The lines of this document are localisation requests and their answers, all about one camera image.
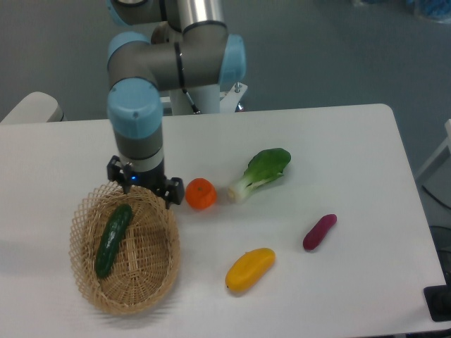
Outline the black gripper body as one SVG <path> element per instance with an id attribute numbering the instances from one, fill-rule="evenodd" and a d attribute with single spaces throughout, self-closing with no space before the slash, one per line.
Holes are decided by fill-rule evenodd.
<path id="1" fill-rule="evenodd" d="M 139 171 L 134 169 L 130 163 L 123 164 L 118 156 L 112 156 L 106 166 L 106 171 L 110 182 L 115 182 L 120 186 L 119 178 L 124 175 L 130 178 L 132 186 L 144 187 L 158 197 L 160 197 L 163 181 L 167 179 L 164 173 L 164 161 L 161 161 L 155 168 Z"/>

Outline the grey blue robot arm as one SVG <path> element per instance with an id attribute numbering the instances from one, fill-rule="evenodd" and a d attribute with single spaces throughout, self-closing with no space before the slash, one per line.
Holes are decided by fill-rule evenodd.
<path id="1" fill-rule="evenodd" d="M 243 39 L 228 32 L 220 1 L 108 1 L 119 25 L 166 23 L 180 38 L 152 42 L 133 31 L 115 36 L 108 49 L 107 116 L 118 154 L 108 178 L 125 192 L 144 187 L 167 205 L 180 204 L 183 181 L 164 172 L 160 94 L 239 82 L 246 73 Z"/>

